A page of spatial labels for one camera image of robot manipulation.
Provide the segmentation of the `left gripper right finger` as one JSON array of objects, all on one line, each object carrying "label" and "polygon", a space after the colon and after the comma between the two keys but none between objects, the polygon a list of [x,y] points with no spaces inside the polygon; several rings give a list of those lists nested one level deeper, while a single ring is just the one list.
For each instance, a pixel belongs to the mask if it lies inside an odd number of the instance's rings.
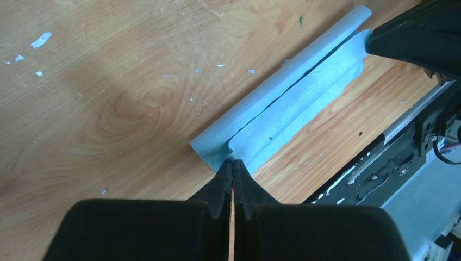
[{"label": "left gripper right finger", "polygon": [[378,207],[281,204],[233,162],[235,260],[410,260]]}]

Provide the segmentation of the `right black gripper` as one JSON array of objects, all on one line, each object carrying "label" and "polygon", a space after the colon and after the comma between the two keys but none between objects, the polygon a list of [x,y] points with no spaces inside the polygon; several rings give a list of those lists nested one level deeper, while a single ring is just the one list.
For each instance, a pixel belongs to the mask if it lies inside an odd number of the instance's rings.
[{"label": "right black gripper", "polygon": [[422,1],[377,27],[366,51],[460,80],[460,1]]}]

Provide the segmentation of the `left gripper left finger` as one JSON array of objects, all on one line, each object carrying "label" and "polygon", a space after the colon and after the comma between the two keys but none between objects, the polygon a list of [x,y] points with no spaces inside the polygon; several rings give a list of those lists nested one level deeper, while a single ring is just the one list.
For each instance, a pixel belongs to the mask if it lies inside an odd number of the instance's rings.
[{"label": "left gripper left finger", "polygon": [[185,201],[77,202],[44,260],[227,260],[231,161]]}]

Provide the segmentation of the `light blue cleaning cloth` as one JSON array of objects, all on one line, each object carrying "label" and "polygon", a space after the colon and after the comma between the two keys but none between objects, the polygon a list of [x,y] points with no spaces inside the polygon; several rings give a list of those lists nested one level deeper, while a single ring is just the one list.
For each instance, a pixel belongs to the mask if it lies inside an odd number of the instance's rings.
[{"label": "light blue cleaning cloth", "polygon": [[254,173],[360,76],[371,16],[354,7],[278,71],[191,140],[213,169],[242,160]]}]

